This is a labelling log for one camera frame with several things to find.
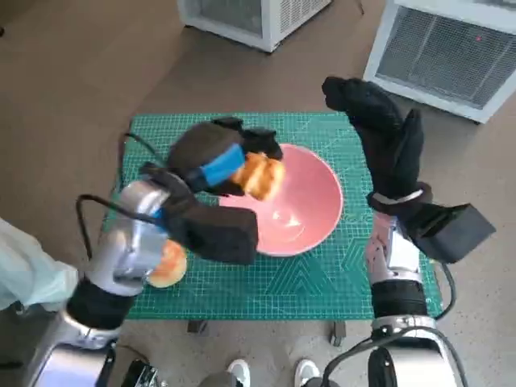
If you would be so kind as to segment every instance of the green cutting mat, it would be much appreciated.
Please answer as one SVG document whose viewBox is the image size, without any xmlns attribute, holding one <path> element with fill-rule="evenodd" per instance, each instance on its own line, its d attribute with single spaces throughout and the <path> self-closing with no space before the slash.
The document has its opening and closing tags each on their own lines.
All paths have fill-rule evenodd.
<svg viewBox="0 0 516 387">
<path fill-rule="evenodd" d="M 222 114 L 139 115 L 131 131 L 166 155 L 188 127 Z M 369 319 L 372 317 L 364 247 L 372 227 L 365 195 L 371 181 L 360 140 L 346 116 L 332 113 L 235 113 L 246 127 L 277 131 L 282 143 L 307 147 L 339 175 L 345 197 L 343 217 L 331 236 L 310 252 L 293 258 L 259 256 L 249 267 L 217 264 L 190 255 L 185 278 L 168 289 L 148 286 L 130 318 L 187 319 Z M 138 177 L 149 155 L 128 141 L 126 180 Z M 427 303 L 441 310 L 434 272 L 422 258 Z"/>
</svg>

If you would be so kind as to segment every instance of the bun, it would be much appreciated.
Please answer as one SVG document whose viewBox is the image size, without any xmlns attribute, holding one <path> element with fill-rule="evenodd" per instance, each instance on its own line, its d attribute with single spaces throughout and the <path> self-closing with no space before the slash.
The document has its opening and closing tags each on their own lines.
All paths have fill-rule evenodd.
<svg viewBox="0 0 516 387">
<path fill-rule="evenodd" d="M 245 164 L 231 177 L 246 194 L 258 200 L 273 198 L 285 179 L 285 166 L 264 153 L 248 153 Z"/>
<path fill-rule="evenodd" d="M 155 288 L 166 288 L 179 282 L 186 273 L 185 249 L 172 240 L 167 240 L 163 247 L 160 264 L 148 277 L 148 283 Z"/>
</svg>

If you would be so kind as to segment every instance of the gray floor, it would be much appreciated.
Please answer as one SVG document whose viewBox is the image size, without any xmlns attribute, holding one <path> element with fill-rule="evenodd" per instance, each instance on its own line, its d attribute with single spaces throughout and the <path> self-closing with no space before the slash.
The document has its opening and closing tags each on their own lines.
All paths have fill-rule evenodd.
<svg viewBox="0 0 516 387">
<path fill-rule="evenodd" d="M 134 113 L 322 110 L 326 75 L 363 72 L 382 3 L 365 1 L 361 18 L 352 0 L 336 0 L 266 56 L 183 30 L 173 0 L 2 2 L 0 216 L 36 236 L 58 260 L 83 267 L 73 201 L 83 192 L 108 194 L 116 138 Z M 462 354 L 471 385 L 505 387 L 516 378 L 515 111 L 512 98 L 478 127 L 423 107 L 422 177 L 439 201 L 471 201 L 498 229 L 453 267 L 460 296 L 441 326 Z M 102 212 L 89 212 L 97 228 Z M 16 344 L 9 339 L 14 325 L 23 329 L 4 324 L 2 352 Z M 300 358 L 324 365 L 338 353 L 326 343 L 322 322 L 210 328 L 199 339 L 185 335 L 183 322 L 132 321 L 123 342 L 149 354 L 170 384 L 181 386 L 195 386 L 235 356 L 249 359 L 254 386 L 290 386 Z M 38 334 L 34 326 L 25 329 Z M 349 331 L 351 344 L 368 334 L 368 323 L 351 323 Z M 365 359 L 350 360 L 335 379 L 366 385 Z"/>
</svg>

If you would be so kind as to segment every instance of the white sneaker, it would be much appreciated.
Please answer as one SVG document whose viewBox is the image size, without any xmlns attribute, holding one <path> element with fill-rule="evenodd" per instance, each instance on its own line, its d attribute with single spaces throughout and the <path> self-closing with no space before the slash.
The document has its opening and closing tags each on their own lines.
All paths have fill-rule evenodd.
<svg viewBox="0 0 516 387">
<path fill-rule="evenodd" d="M 320 377 L 321 372 L 312 360 L 303 359 L 296 367 L 296 373 L 293 377 L 293 387 L 302 387 L 313 377 Z"/>
<path fill-rule="evenodd" d="M 243 387 L 251 387 L 251 369 L 247 361 L 237 359 L 229 364 L 227 371 L 235 375 Z"/>
</svg>

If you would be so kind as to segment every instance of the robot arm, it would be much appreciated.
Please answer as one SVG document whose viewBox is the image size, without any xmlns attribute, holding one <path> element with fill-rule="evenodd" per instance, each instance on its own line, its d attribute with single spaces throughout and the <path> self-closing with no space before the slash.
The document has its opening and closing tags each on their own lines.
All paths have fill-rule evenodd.
<svg viewBox="0 0 516 387">
<path fill-rule="evenodd" d="M 125 214 L 118 214 L 103 233 L 84 277 L 24 370 L 23 386 L 106 385 L 123 320 L 160 263 L 167 239 L 205 259 L 253 262 L 258 240 L 254 213 L 207 206 L 194 193 L 243 194 L 226 179 L 244 163 L 246 152 L 280 159 L 274 135 L 265 129 L 245 131 L 239 119 L 216 119 L 190 128 L 171 147 L 166 168 L 142 167 L 142 180 L 120 194 Z"/>
<path fill-rule="evenodd" d="M 428 315 L 419 255 L 455 263 L 494 228 L 471 205 L 431 204 L 430 186 L 418 182 L 423 133 L 416 110 L 403 119 L 381 88 L 358 79 L 328 77 L 322 87 L 328 107 L 346 112 L 355 127 L 372 177 L 368 204 L 375 218 L 365 258 L 374 320 L 367 347 L 377 349 L 369 357 L 369 385 L 454 387 L 447 339 Z M 330 362 L 326 385 L 336 365 L 360 345 Z"/>
</svg>

